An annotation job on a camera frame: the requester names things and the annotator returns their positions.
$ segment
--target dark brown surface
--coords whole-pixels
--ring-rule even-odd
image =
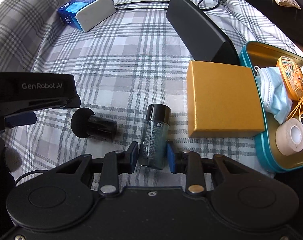
[[[274,0],[245,0],[280,28],[287,37],[303,44],[303,8],[279,6]]]

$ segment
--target blue and white box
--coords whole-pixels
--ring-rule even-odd
[[[116,12],[113,0],[71,0],[57,10],[67,25],[88,32]]]

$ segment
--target light blue label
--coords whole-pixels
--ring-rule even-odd
[[[86,2],[74,2],[68,6],[68,8],[66,9],[66,12],[76,13],[81,8],[85,7],[87,4],[88,3],[86,3]]]

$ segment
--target metal tin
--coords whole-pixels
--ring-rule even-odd
[[[239,58],[241,64],[251,67],[253,75],[255,75],[255,65],[258,65],[260,68],[276,66],[277,60],[281,56],[290,57],[299,65],[303,65],[303,57],[257,41],[249,41],[241,50]],[[303,167],[303,150],[289,156],[281,154],[275,141],[275,134],[279,123],[271,113],[263,111],[263,116],[266,130],[254,137],[256,154],[263,168],[280,173]]]

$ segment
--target plaid tablecloth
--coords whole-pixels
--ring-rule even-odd
[[[74,109],[37,111],[35,125],[12,129],[3,135],[7,145],[17,149],[23,159],[15,177],[27,171],[51,169],[80,154],[102,157],[109,151],[125,150],[132,141],[140,142],[147,106],[151,103],[171,108],[169,139],[178,148],[209,158],[221,153],[262,171],[252,138],[188,138],[186,71],[192,58],[165,18],[165,10],[117,11],[84,33],[64,26],[59,19],[56,10],[68,1],[5,0],[2,3],[0,71],[73,74],[81,106],[116,120],[118,134],[114,141],[79,139],[70,128]],[[119,4],[142,0],[114,1]],[[215,3],[206,0],[204,6],[212,7]],[[206,14],[229,36],[238,52],[248,41],[256,40],[303,55],[274,24],[244,0],[227,0]],[[134,174],[123,174],[119,179],[122,186],[185,184],[184,175],[170,174],[168,168],[157,171],[137,166]],[[97,175],[93,188],[97,188],[98,180]]]

